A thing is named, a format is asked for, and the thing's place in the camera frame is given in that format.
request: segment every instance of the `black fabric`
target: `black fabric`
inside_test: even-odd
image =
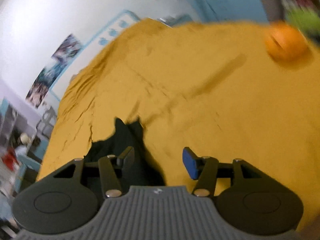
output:
[[[164,186],[161,174],[153,169],[146,161],[146,149],[143,144],[143,128],[139,120],[124,124],[121,119],[115,119],[115,133],[105,141],[92,143],[84,162],[97,162],[109,154],[119,156],[128,146],[134,148],[134,164],[123,171],[120,183],[122,190],[127,192],[131,185],[135,186]]]

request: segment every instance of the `picture on wall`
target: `picture on wall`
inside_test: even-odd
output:
[[[33,82],[26,101],[38,109],[51,85],[81,48],[82,44],[70,34],[52,55],[54,61],[44,67]]]

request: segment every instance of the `silver rivet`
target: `silver rivet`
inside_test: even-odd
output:
[[[210,195],[210,191],[205,188],[198,188],[193,192],[193,195],[197,197],[207,197]]]
[[[122,192],[119,189],[110,189],[106,192],[107,197],[120,197]]]

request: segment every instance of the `yellow tablecloth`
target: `yellow tablecloth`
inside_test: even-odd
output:
[[[243,158],[296,192],[301,224],[310,220],[320,210],[320,53],[310,45],[300,60],[278,64],[264,28],[146,19],[127,29],[66,91],[39,179],[109,137],[114,117],[139,116],[167,185],[195,184],[185,146],[220,162]]]

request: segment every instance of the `ribbed gray panel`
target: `ribbed gray panel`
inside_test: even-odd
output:
[[[77,230],[51,236],[22,230],[16,239],[295,240],[300,238],[294,231],[270,237],[253,236],[239,231],[220,217],[210,199],[190,195],[185,187],[131,187],[128,194],[105,200],[99,213]]]

